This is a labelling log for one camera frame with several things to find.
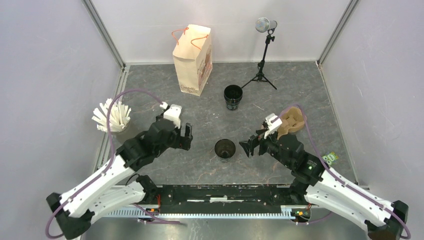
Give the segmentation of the single black coffee cup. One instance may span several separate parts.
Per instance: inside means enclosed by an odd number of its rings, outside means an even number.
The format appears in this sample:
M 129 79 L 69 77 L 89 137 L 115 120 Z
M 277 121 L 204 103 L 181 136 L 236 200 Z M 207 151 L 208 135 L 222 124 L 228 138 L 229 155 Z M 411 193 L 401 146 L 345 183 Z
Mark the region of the single black coffee cup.
M 227 163 L 236 152 L 236 145 L 230 139 L 220 139 L 214 145 L 214 152 L 224 163 Z

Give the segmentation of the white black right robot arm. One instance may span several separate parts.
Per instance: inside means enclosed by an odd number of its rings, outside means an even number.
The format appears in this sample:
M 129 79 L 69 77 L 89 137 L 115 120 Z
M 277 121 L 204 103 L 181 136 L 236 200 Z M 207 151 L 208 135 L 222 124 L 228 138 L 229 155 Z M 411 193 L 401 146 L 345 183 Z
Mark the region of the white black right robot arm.
M 308 153 L 295 135 L 265 136 L 258 130 L 239 144 L 247 156 L 269 154 L 291 171 L 294 180 L 289 199 L 299 205 L 312 204 L 325 208 L 360 227 L 371 240 L 409 240 L 405 236 L 409 207 L 396 200 L 390 202 L 364 190 L 339 174 L 326 162 Z

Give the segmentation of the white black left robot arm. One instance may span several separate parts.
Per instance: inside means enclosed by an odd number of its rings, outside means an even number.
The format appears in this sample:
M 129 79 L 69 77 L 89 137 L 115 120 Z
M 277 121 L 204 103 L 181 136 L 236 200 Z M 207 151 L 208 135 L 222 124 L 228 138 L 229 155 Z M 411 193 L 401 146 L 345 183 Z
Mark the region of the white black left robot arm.
M 173 121 L 158 118 L 148 130 L 127 139 L 105 165 L 79 185 L 61 194 L 48 195 L 46 202 L 52 216 L 47 223 L 56 220 L 62 231 L 57 237 L 73 240 L 109 212 L 141 201 L 153 203 L 157 190 L 137 182 L 110 194 L 105 192 L 151 164 L 169 148 L 188 151 L 193 140 L 192 129 L 192 125 L 186 123 L 185 132 L 181 134 L 181 128 Z

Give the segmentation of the paper takeout bag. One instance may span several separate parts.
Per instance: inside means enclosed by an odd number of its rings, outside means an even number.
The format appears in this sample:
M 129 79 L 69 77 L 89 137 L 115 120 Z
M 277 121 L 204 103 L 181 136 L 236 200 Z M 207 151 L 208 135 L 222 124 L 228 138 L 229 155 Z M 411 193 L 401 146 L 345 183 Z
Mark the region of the paper takeout bag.
M 171 32 L 178 85 L 183 93 L 200 96 L 213 69 L 212 29 L 197 24 Z

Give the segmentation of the stack of black cups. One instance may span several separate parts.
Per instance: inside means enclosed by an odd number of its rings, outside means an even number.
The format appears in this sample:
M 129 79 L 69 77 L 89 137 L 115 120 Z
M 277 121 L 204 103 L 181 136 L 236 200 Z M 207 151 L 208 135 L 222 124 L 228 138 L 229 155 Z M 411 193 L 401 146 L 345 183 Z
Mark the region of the stack of black cups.
M 235 84 L 228 85 L 223 92 L 226 108 L 234 111 L 238 108 L 243 98 L 243 89 Z

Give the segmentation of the white straws in cup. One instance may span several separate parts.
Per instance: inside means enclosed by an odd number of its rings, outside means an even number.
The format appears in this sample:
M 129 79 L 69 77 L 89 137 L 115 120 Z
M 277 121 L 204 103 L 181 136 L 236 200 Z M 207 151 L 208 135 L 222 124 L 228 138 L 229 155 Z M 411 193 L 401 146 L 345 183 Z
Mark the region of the white straws in cup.
M 141 131 L 131 119 L 132 109 L 119 100 L 114 104 L 112 101 L 108 98 L 105 103 L 100 103 L 99 107 L 93 110 L 91 119 L 97 122 L 96 127 L 99 131 L 107 133 L 107 125 L 109 125 L 112 136 L 123 144 L 126 140 L 136 137 Z

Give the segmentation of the green toy figure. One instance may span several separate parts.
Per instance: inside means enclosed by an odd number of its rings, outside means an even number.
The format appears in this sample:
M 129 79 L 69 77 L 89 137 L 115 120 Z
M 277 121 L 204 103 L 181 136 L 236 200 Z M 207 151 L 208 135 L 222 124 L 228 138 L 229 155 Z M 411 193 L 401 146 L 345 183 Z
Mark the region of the green toy figure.
M 323 155 L 322 158 L 328 166 L 331 166 L 336 163 L 336 161 L 339 159 L 339 156 L 334 151 L 332 151 Z

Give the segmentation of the microphone on black tripod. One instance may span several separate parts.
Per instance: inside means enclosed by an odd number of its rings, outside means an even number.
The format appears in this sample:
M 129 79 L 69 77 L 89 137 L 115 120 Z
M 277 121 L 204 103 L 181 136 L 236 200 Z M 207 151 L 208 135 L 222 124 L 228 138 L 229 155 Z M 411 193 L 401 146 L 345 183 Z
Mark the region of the microphone on black tripod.
M 261 61 L 257 64 L 258 72 L 256 73 L 255 77 L 250 79 L 247 83 L 245 83 L 241 88 L 243 89 L 251 82 L 261 82 L 261 83 L 268 83 L 270 84 L 275 90 L 277 90 L 277 87 L 271 83 L 271 81 L 265 76 L 264 74 L 264 67 L 266 63 L 266 55 L 268 52 L 268 47 L 271 42 L 275 40 L 274 32 L 277 28 L 278 23 L 275 20 L 269 20 L 266 17 L 260 17 L 255 22 L 255 29 L 259 33 L 267 33 L 266 39 L 265 39 L 265 47 L 262 55 Z

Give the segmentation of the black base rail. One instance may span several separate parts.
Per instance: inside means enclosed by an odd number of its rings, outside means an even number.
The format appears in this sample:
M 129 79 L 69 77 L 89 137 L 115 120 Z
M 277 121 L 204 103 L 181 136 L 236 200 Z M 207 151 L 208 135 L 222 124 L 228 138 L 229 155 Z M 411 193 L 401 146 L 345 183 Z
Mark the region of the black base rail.
M 297 213 L 282 210 L 282 206 L 303 206 L 311 203 L 326 208 L 344 218 L 355 220 L 358 211 L 349 208 L 334 196 L 322 190 L 309 191 L 306 196 L 293 187 L 277 185 L 163 185 L 152 181 L 134 181 L 131 184 L 88 201 L 87 209 L 66 214 L 93 224 L 98 219 L 135 204 L 145 206 L 141 213 L 165 218 L 270 218 Z

